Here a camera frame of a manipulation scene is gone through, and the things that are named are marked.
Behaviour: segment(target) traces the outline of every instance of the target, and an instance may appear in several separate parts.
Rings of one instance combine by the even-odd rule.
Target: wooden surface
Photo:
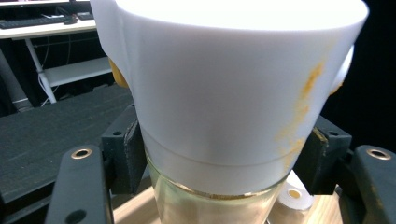
[[[152,187],[138,194],[113,212],[117,224],[161,224]],[[309,214],[308,224],[341,224],[338,196],[316,196]]]
[[[13,38],[24,39],[49,35],[66,35],[78,32],[88,32],[96,30],[95,20],[78,21],[75,24],[64,25],[55,23],[48,25],[29,26],[13,29],[0,29],[0,39]]]

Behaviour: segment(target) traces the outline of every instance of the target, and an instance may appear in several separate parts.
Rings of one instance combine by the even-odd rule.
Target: white plastic container
[[[233,196],[289,173],[368,14],[360,0],[91,3],[152,165]]]

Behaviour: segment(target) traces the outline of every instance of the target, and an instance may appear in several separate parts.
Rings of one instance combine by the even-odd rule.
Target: cable
[[[69,64],[69,61],[70,61],[70,54],[71,54],[71,50],[72,50],[72,40],[71,40],[71,37],[70,37],[70,35],[67,35],[67,36],[69,37],[69,49],[68,49],[68,51],[67,51],[67,61],[66,61],[66,65]]]
[[[46,64],[47,58],[49,56],[49,52],[50,52],[50,38],[47,36],[47,52],[46,52],[46,56],[44,57],[44,61],[41,64],[41,67],[44,67],[44,64]]]
[[[53,90],[53,93],[55,93],[57,90],[58,90],[58,88],[59,88],[60,86],[57,86],[56,88],[55,88],[55,90]],[[43,107],[48,101],[49,101],[49,97],[47,98],[47,100],[45,100],[44,102],[43,102],[43,104],[41,105],[41,107]]]

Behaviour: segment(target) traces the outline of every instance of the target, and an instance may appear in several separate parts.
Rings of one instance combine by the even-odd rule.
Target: desk
[[[307,224],[342,224],[338,195],[317,195],[308,213]],[[154,189],[149,187],[113,211],[117,224],[161,224]]]
[[[0,39],[24,39],[30,55],[32,56],[32,60],[35,63],[35,68],[43,85],[44,92],[48,95],[51,103],[56,103],[52,87],[82,80],[88,77],[110,73],[111,68],[108,63],[108,59],[105,57],[44,70],[37,58],[31,39],[50,35],[67,35],[95,30],[96,24],[94,20],[78,21],[71,25],[56,23],[6,30],[0,29]]]

